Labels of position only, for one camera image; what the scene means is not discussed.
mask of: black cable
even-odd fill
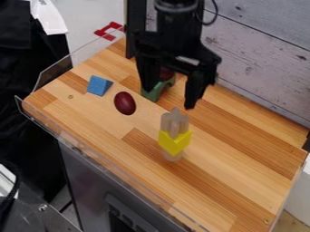
[[[206,22],[203,22],[203,20],[199,17],[198,13],[195,12],[195,16],[196,16],[197,20],[198,20],[201,24],[203,24],[203,25],[212,25],[212,24],[214,24],[214,23],[217,21],[217,18],[218,18],[218,5],[217,5],[217,3],[216,3],[215,0],[211,0],[211,2],[213,3],[214,9],[215,9],[215,14],[214,14],[214,17],[211,19],[211,21],[209,21],[209,22],[207,22],[207,23],[206,23]]]

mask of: red tape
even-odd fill
[[[101,30],[97,30],[94,33],[106,40],[113,41],[116,37],[114,35],[106,33],[109,29],[118,29],[121,32],[124,32],[124,27],[121,24],[110,22],[108,25],[104,26]]]

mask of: stacked blocks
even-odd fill
[[[92,76],[88,83],[87,92],[103,96],[109,88],[113,85],[113,82],[103,79],[98,76]]]
[[[161,116],[159,145],[166,160],[173,162],[180,160],[183,157],[182,151],[189,145],[190,138],[189,116],[181,114],[178,108]]]

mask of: wooden tabletop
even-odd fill
[[[304,163],[308,129],[218,85],[184,111],[181,76],[157,103],[148,101],[139,95],[135,61],[123,57],[124,49],[122,39],[97,53],[29,95],[24,109],[54,133],[66,131],[92,148],[100,155],[80,149],[106,168],[123,169],[120,178],[189,227],[203,231],[182,213],[210,231],[268,231]],[[114,82],[104,96],[86,91],[92,75]],[[137,103],[131,116],[114,107],[122,91]],[[175,106],[190,117],[192,140],[185,158],[170,163],[157,137],[160,116]]]

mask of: robotic arm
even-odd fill
[[[164,85],[174,83],[173,73],[183,73],[188,77],[184,107],[193,109],[208,85],[215,83],[221,63],[200,41],[202,25],[213,24],[217,15],[202,22],[204,0],[155,0],[154,6],[157,32],[134,32],[141,94],[155,102]]]

